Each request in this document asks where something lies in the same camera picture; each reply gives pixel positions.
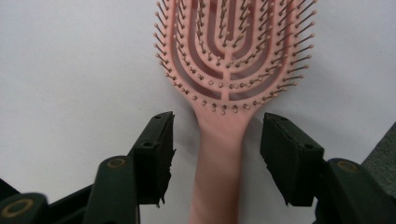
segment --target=white table surface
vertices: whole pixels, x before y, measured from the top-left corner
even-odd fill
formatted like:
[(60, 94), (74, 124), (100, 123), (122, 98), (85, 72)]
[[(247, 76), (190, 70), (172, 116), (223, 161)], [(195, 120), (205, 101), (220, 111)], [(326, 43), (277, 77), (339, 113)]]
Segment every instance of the white table surface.
[[(266, 105), (244, 143), (242, 224), (312, 223), (287, 207), (259, 153), (264, 112), (285, 116), (326, 148), (362, 162), (396, 120), (396, 2), (318, 1), (311, 67)], [(124, 155), (149, 119), (172, 110), (175, 148), (166, 204), (142, 223), (187, 223), (199, 132), (154, 57), (155, 1), (0, 0), (0, 176), (54, 202)]]

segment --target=hairbrush head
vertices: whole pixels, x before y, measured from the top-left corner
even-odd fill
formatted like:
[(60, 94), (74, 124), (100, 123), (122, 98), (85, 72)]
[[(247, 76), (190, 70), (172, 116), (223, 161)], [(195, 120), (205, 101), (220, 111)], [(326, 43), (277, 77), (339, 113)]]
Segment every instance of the hairbrush head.
[(174, 86), (196, 107), (221, 115), (256, 111), (308, 68), (305, 35), (317, 0), (157, 2), (157, 57)]

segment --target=hairbrush handle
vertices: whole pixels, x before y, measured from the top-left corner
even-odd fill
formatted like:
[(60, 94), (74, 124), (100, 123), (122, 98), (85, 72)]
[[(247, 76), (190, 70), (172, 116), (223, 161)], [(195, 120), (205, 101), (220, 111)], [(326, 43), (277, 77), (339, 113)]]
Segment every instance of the hairbrush handle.
[(238, 223), (242, 141), (248, 119), (198, 118), (200, 150), (190, 224)]

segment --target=pink hairbrush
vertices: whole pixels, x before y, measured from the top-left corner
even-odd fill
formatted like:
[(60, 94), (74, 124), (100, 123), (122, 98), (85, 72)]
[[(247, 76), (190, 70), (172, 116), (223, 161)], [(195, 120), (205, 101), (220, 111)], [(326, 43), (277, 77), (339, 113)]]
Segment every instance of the pink hairbrush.
[(238, 222), (242, 141), (254, 113), (308, 68), (317, 0), (162, 0), (154, 36), (201, 131), (190, 224)]

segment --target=mounting hole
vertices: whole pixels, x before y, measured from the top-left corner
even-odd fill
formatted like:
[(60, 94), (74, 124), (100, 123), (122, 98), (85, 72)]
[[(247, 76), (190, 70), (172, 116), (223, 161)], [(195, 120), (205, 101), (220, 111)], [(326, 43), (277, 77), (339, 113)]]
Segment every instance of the mounting hole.
[(20, 199), (7, 205), (2, 211), (1, 216), (6, 218), (17, 217), (28, 211), (35, 202), (32, 199)]
[(144, 142), (143, 147), (152, 147), (152, 144), (150, 142)]
[(312, 146), (311, 144), (304, 144), (304, 146), (305, 146), (306, 148), (314, 148), (314, 146)]
[(358, 170), (358, 167), (355, 164), (350, 163), (348, 161), (339, 161), (337, 162), (337, 164), (340, 168), (349, 172), (355, 172)]
[(113, 160), (109, 161), (107, 163), (107, 166), (112, 168), (112, 169), (114, 169), (114, 168), (121, 167), (123, 164), (125, 164), (125, 162), (126, 162), (125, 159), (116, 158), (116, 159), (113, 159)]

